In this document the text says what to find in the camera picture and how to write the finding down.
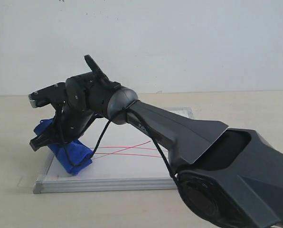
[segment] robotic arm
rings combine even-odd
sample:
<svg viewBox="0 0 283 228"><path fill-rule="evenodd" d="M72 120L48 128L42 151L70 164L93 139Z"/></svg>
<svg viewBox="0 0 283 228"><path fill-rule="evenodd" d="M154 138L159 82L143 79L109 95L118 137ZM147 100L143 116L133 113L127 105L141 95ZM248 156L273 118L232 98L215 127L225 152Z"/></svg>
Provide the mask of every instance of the robotic arm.
<svg viewBox="0 0 283 228"><path fill-rule="evenodd" d="M180 197L197 216L221 228L283 227L283 154L256 131L146 104L110 81L89 55L85 60L91 72L29 95L32 107L51 104L56 111L52 124L30 141L34 151L80 138L96 118L131 124L153 140Z"/></svg>

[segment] blue towel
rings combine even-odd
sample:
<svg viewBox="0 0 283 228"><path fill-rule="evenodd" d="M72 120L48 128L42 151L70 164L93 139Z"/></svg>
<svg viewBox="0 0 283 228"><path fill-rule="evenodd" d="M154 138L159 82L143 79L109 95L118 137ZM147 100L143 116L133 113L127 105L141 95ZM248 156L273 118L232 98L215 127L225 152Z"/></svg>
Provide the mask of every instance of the blue towel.
<svg viewBox="0 0 283 228"><path fill-rule="evenodd" d="M41 120L40 124L35 127L34 133L36 135L41 134L46 129L46 127L51 124L52 121L53 119ZM66 156L66 151L62 145L51 144L48 145L48 148L53 152L53 154L56 156L60 164L65 168L67 173L70 173L72 175L77 175L83 168L87 167L92 163L91 159L85 160L85 158L93 154L93 151L83 145L79 140L74 140L66 145L69 158L71 159L71 162L73 164L77 165L83 161L83 164L78 167L73 167L71 165Z"/></svg>

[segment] white wall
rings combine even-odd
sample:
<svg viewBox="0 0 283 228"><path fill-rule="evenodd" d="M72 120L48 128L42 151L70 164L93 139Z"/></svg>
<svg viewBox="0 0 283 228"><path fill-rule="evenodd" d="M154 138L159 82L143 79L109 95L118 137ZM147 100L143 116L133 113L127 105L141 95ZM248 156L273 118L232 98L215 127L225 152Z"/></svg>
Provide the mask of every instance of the white wall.
<svg viewBox="0 0 283 228"><path fill-rule="evenodd" d="M88 71L139 93L283 90L283 0L0 0L0 95Z"/></svg>

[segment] whiteboard frame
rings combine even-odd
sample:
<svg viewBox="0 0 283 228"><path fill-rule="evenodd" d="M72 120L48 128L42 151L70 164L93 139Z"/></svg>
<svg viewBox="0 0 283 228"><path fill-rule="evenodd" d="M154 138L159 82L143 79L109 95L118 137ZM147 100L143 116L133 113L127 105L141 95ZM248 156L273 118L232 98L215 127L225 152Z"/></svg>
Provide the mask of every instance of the whiteboard frame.
<svg viewBox="0 0 283 228"><path fill-rule="evenodd" d="M187 111L188 117L194 119L191 107L163 108L167 111ZM176 189L172 178L136 178L134 180L109 179L105 180L62 180L44 181L54 159L49 153L43 171L35 181L34 194L57 192L88 192L88 191L117 191L117 190L167 190Z"/></svg>

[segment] beige table surface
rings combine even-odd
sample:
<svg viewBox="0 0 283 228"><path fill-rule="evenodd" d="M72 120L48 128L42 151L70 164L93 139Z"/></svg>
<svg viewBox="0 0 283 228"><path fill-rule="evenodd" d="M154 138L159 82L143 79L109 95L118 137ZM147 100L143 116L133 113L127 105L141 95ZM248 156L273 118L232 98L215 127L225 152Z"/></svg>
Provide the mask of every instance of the beige table surface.
<svg viewBox="0 0 283 228"><path fill-rule="evenodd" d="M283 92L154 94L140 99L159 107L190 106L197 119L256 129L283 152ZM39 120L53 114L50 106L31 108L26 97L0 97L0 228L214 227L189 211L176 190L33 195L47 151L33 152L28 143Z"/></svg>

